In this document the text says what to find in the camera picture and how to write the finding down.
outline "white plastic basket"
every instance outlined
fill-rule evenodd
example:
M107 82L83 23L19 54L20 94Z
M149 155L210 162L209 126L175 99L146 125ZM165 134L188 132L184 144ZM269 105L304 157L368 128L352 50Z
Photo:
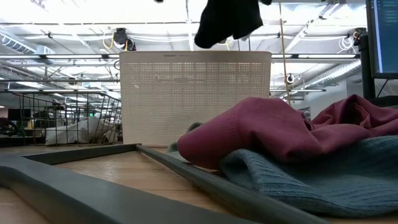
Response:
M248 96L269 97L269 52L123 52L124 144L170 144Z

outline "ceiling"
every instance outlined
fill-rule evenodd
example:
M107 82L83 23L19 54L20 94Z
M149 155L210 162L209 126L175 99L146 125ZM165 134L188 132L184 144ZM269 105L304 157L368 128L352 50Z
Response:
M318 19L326 7L320 0L282 1L282 18L287 54L354 54L351 35L357 27L366 27L365 3L346 0L336 4L325 19ZM118 54L121 49L111 43L111 34L118 27L125 27L138 51L205 50L192 42L205 7L206 0L165 0L158 4L151 0L12 0L0 2L0 33L15 35L30 45L42 45L55 54ZM282 52L279 5L260 4L264 25L254 31L247 40L229 38L227 44L217 44L210 50L252 50ZM0 45L0 54L18 52ZM29 61L24 66L18 60L9 60L43 76L44 64ZM287 72L299 77L295 85L316 78L336 67L334 62L289 62ZM119 72L113 64L102 67L47 66L53 78L109 79ZM272 64L271 88L284 85L284 66ZM102 83L103 88L120 88L118 83Z

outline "teal knit sweater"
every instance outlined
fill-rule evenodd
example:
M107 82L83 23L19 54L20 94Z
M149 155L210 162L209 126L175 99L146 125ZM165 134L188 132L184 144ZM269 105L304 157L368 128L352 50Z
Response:
M230 181L312 213L368 217L398 210L398 136L298 164L240 149L220 166Z

